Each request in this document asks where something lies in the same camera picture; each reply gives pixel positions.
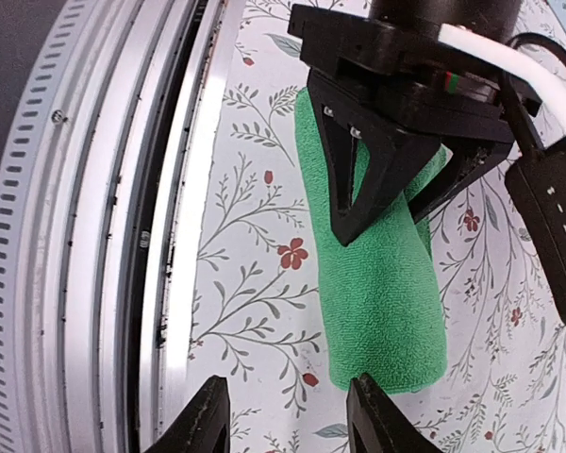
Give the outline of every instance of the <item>floral tablecloth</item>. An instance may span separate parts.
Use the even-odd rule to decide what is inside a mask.
[[[294,144],[293,104],[308,69],[286,33],[292,2],[246,3],[198,257],[188,385],[228,377],[235,453],[343,453],[346,394],[328,379]],[[369,7],[303,3],[363,15]],[[566,46],[544,0],[525,2],[518,29]],[[542,51],[533,55],[558,67]],[[561,134],[545,111],[538,126],[547,142]],[[431,220],[449,365],[436,385],[394,400],[445,452],[566,452],[566,328],[504,188],[507,168]]]

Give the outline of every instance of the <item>floral pattern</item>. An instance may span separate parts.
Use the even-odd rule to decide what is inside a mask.
[[[239,453],[349,450],[294,145],[294,100],[308,70],[286,33],[292,3],[246,1],[198,256],[185,385],[228,377]],[[365,14],[370,2],[302,3]],[[566,47],[544,0],[524,2],[517,28]],[[528,51],[566,79],[550,56]],[[547,143],[561,134],[545,109],[537,125]],[[394,400],[447,453],[566,452],[566,328],[505,190],[508,166],[431,216],[449,365],[434,386]]]

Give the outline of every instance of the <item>green cloth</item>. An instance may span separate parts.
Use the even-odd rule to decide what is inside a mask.
[[[446,368],[446,337],[429,225],[415,226],[407,200],[445,163],[443,149],[353,243],[331,231],[325,155],[308,91],[299,93],[295,137],[319,262],[319,292],[332,382],[369,373],[389,394],[433,384]],[[369,153],[361,143],[357,176]]]

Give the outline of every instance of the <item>red flower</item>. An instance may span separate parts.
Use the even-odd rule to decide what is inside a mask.
[[[300,238],[295,238],[291,240],[290,246],[280,245],[276,250],[276,253],[282,255],[281,257],[281,267],[283,269],[291,268],[296,271],[302,265],[302,260],[308,258],[308,252],[300,248],[304,240]]]
[[[478,231],[478,224],[480,223],[480,217],[474,215],[472,208],[468,208],[463,216],[463,223],[468,228],[468,231]]]
[[[523,314],[522,311],[520,310],[520,307],[511,311],[511,322],[515,327],[517,327],[520,324],[520,319],[522,319],[522,316]]]
[[[319,383],[319,379],[317,379],[317,377],[314,376],[312,373],[305,373],[304,375],[302,375],[302,379],[310,387],[314,387]]]

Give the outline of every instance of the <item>silver metal frame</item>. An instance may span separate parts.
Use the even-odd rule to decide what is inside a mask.
[[[142,320],[143,341],[150,337],[141,344],[143,448],[185,402],[184,366],[174,350],[189,344],[184,329],[191,326],[194,266],[187,276],[181,255],[191,253],[194,264],[243,9],[243,2],[232,3],[206,5],[168,142],[154,224],[160,247],[153,235]],[[132,203],[166,75],[197,4],[69,0],[31,73],[0,170],[0,451],[129,448],[124,284]],[[221,28],[211,42],[218,19]],[[174,221],[176,207],[182,223]],[[176,225],[174,237],[170,228]],[[159,364],[163,264],[174,242],[172,273],[185,283],[169,292],[189,299],[171,307],[164,302],[171,346]],[[186,361],[186,354],[181,357]],[[165,385],[162,394],[159,385]]]

